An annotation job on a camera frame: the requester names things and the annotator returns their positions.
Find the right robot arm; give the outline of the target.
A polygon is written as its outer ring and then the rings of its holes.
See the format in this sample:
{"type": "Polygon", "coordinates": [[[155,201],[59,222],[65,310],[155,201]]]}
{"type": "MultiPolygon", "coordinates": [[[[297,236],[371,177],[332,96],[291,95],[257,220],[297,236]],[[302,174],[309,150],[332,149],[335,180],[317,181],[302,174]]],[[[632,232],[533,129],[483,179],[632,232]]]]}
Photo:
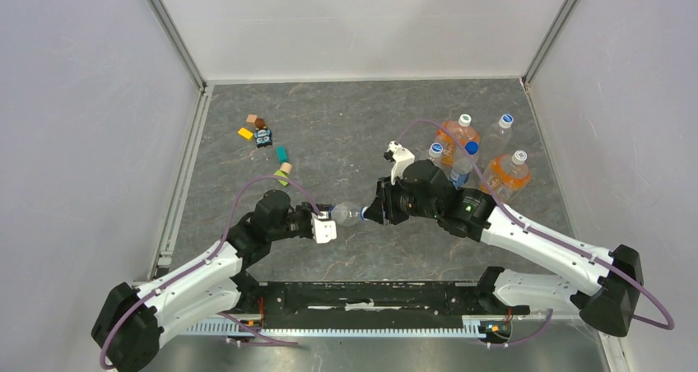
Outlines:
{"type": "Polygon", "coordinates": [[[434,219],[453,236],[508,250],[550,271],[527,277],[488,270],[475,291],[487,313],[538,298],[546,309],[578,310],[585,323],[608,335],[629,332],[640,298],[631,281],[644,279],[639,253],[625,244],[610,250],[539,226],[483,191],[455,188],[428,160],[411,163],[396,179],[379,179],[375,200],[361,215],[390,225],[413,216],[434,219]]]}

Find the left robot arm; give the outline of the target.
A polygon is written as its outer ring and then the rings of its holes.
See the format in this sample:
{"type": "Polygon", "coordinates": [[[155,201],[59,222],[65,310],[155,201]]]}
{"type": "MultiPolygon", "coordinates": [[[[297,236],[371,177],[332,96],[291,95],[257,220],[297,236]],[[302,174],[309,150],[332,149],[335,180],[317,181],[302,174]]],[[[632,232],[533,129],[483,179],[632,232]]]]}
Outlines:
{"type": "Polygon", "coordinates": [[[107,295],[91,329],[105,370],[140,371],[172,338],[211,315],[258,303],[246,269],[266,257],[272,242],[316,239],[314,221],[328,221],[330,204],[292,206],[281,190],[266,192],[225,237],[176,270],[140,286],[122,282],[107,295]]]}

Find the clear plastic bottle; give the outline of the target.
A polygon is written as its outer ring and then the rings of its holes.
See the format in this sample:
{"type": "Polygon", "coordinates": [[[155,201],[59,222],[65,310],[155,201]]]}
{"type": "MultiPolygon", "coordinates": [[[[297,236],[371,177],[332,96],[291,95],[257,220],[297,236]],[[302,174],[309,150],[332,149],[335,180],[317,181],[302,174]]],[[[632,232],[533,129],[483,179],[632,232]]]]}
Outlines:
{"type": "Polygon", "coordinates": [[[427,150],[426,153],[426,158],[432,162],[432,164],[439,168],[440,170],[443,168],[442,166],[442,155],[443,155],[444,148],[439,142],[434,142],[430,145],[429,149],[427,150]]]}

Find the blue label bottle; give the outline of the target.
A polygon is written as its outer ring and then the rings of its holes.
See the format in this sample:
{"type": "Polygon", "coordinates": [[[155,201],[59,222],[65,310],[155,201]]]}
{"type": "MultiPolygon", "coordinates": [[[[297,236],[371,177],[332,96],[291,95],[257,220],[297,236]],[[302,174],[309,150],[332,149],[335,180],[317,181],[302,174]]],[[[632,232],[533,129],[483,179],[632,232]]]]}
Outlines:
{"type": "Polygon", "coordinates": [[[331,209],[329,215],[338,226],[353,226],[362,221],[360,218],[362,207],[354,202],[340,202],[331,209]]]}

